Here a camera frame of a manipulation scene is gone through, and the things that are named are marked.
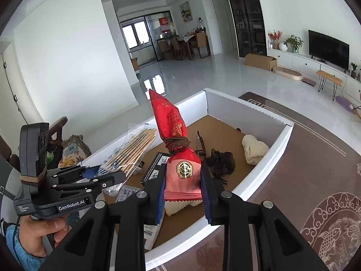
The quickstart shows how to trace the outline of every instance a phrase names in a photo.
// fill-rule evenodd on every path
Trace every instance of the flower pot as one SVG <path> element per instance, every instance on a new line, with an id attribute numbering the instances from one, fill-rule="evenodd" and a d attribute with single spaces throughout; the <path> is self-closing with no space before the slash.
<path id="1" fill-rule="evenodd" d="M 284 42 L 279 43 L 278 47 L 281 51 L 284 51 L 284 52 L 287 51 L 287 49 L 288 49 L 286 43 L 284 43 Z"/>

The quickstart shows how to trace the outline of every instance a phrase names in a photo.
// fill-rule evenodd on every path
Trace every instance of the bottle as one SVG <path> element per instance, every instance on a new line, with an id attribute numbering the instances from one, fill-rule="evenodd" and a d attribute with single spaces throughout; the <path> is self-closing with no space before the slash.
<path id="1" fill-rule="evenodd" d="M 199 18 L 199 21 L 198 21 L 198 29 L 204 29 L 203 20 L 201 19 L 201 17 Z"/>

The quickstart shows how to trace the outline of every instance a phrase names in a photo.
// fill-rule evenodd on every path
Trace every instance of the gold label sticker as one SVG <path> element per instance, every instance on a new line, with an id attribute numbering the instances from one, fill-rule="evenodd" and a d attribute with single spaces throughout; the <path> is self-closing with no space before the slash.
<path id="1" fill-rule="evenodd" d="M 177 165 L 177 173 L 181 179 L 187 179 L 192 176 L 193 166 L 188 161 L 181 161 Z"/>

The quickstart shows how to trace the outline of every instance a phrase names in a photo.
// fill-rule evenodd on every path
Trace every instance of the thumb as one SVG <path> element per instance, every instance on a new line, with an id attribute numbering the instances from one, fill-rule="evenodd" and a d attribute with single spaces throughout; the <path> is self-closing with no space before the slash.
<path id="1" fill-rule="evenodd" d="M 41 237 L 50 233 L 55 233 L 65 227 L 65 221 L 62 218 L 34 222 L 35 223 L 32 227 L 32 230 L 37 237 Z"/>

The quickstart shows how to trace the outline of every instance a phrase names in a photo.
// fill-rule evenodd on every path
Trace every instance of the white cardboard box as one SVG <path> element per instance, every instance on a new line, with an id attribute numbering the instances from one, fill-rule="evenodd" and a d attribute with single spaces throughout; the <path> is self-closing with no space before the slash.
<path id="1" fill-rule="evenodd" d="M 290 138 L 293 122 L 259 106 L 206 88 L 205 90 L 176 104 L 187 126 L 198 119 L 210 115 L 244 134 L 252 134 L 266 143 L 270 150 L 242 182 L 232 191 L 243 200 L 248 200 L 270 174 L 283 155 Z M 156 125 L 155 118 L 146 123 Z M 113 151 L 120 147 L 126 134 L 107 144 L 82 162 L 83 166 L 102 164 Z M 161 138 L 153 142 L 151 148 L 162 143 Z M 169 241 L 146 253 L 146 270 L 151 270 L 175 258 L 216 230 L 218 226 L 208 225 L 203 216 L 190 227 Z M 114 252 L 117 240 L 113 240 L 111 270 L 114 269 Z"/>

